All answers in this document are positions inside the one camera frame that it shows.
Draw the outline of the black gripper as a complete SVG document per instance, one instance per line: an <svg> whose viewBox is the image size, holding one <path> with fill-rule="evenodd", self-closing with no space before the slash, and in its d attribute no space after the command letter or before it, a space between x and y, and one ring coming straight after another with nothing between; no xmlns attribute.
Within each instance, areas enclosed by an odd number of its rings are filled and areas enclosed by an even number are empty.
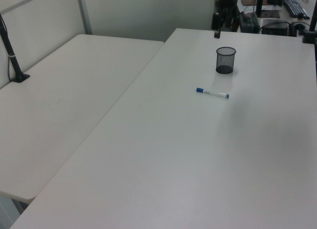
<svg viewBox="0 0 317 229"><path fill-rule="evenodd" d="M215 0L217 11L222 10L222 28L229 28L231 25L230 8L235 7L237 0ZM221 20L218 12L213 14L211 29L214 31L214 37L220 38Z"/></svg>

